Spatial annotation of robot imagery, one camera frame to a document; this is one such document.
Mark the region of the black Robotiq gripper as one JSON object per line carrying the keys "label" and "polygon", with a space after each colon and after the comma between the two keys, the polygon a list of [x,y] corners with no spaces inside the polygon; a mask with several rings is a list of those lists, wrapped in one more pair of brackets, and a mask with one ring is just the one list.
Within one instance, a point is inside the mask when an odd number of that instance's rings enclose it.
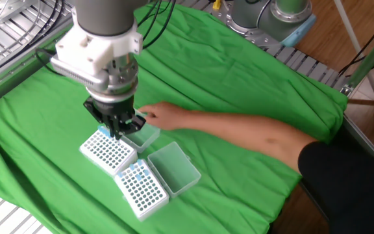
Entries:
{"label": "black Robotiq gripper", "polygon": [[146,123],[145,118],[141,114],[135,114],[133,107],[134,96],[115,103],[106,103],[93,97],[88,97],[83,105],[97,122],[106,125],[110,136],[116,140],[121,138],[117,121],[123,120],[121,132],[124,135],[140,131]]}

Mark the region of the person's hand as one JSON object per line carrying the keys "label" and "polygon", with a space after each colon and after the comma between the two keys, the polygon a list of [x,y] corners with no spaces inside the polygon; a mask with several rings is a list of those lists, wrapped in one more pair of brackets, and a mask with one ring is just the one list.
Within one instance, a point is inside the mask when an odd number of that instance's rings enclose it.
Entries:
{"label": "person's hand", "polygon": [[163,130],[183,129],[186,127],[189,110],[168,102],[160,102],[140,107],[138,111],[145,114],[144,118],[149,125]]}

